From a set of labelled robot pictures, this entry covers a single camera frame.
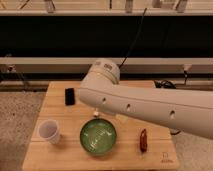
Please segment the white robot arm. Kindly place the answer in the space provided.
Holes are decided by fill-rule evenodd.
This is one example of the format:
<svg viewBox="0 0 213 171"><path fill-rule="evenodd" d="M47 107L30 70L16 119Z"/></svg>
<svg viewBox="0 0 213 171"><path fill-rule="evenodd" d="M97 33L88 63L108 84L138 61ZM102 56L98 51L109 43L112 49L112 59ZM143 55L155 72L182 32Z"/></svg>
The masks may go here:
<svg viewBox="0 0 213 171"><path fill-rule="evenodd" d="M105 113L213 139L213 92L130 87L119 81L118 65L97 59L78 88L78 98Z"/></svg>

